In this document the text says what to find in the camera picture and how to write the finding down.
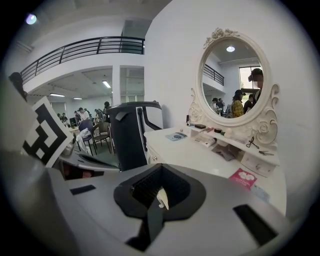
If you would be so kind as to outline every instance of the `ornate mirror frame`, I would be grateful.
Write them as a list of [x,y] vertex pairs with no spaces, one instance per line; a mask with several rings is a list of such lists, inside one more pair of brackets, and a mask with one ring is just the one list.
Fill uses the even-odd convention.
[[[247,114],[237,118],[225,118],[214,113],[207,103],[203,91],[203,72],[206,60],[213,47],[226,39],[241,40],[252,47],[263,68],[263,88],[259,100]],[[277,144],[274,141],[277,136],[278,125],[274,107],[279,100],[277,97],[279,86],[272,83],[271,69],[261,48],[244,34],[228,28],[217,28],[211,37],[207,37],[201,53],[196,70],[195,89],[191,88],[193,101],[189,109],[190,121],[192,123],[221,128],[222,130],[231,128],[233,132],[242,132],[248,135],[248,137],[255,136],[259,143],[264,146],[276,147]]]

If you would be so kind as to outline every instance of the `ceiling light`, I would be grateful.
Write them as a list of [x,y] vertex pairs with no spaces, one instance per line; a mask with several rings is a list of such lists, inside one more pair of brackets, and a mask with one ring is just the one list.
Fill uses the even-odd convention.
[[226,51],[229,53],[232,53],[235,50],[235,48],[233,46],[229,46],[227,47]]
[[108,84],[107,81],[102,81],[102,83],[103,83],[106,87],[111,88],[111,86]]
[[55,93],[50,93],[50,96],[65,97],[64,95],[61,95],[61,94],[55,94]]
[[37,17],[34,14],[29,14],[28,17],[26,17],[25,22],[29,25],[34,24],[37,21]]

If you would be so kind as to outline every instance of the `white pillar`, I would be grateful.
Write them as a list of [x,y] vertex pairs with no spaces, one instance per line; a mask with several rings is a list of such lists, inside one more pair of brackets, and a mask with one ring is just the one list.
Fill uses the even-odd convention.
[[118,105],[121,103],[120,96],[120,65],[116,64],[112,66],[112,98],[113,105]]

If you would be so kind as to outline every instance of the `balcony railing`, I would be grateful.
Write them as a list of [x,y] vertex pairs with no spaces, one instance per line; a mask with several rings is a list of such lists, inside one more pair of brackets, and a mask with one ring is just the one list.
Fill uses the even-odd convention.
[[107,36],[81,40],[55,49],[37,59],[20,72],[23,83],[61,63],[80,57],[111,54],[130,53],[144,54],[145,39],[127,36]]
[[203,74],[206,75],[207,77],[213,79],[214,81],[216,81],[220,85],[222,85],[222,86],[224,85],[225,78],[207,64],[204,65]]

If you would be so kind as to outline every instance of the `white vanity table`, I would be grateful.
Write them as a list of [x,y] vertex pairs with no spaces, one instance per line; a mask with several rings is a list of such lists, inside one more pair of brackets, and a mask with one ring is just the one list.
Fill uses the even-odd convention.
[[147,162],[173,164],[195,169],[212,175],[229,178],[239,168],[252,173],[257,177],[255,184],[270,195],[269,203],[277,208],[283,215],[286,214],[287,193],[285,175],[277,166],[270,177],[263,177],[249,170],[238,160],[226,161],[222,156],[212,152],[209,148],[186,137],[171,141],[166,135],[180,132],[188,134],[190,127],[174,127],[156,131],[145,132],[147,146]]

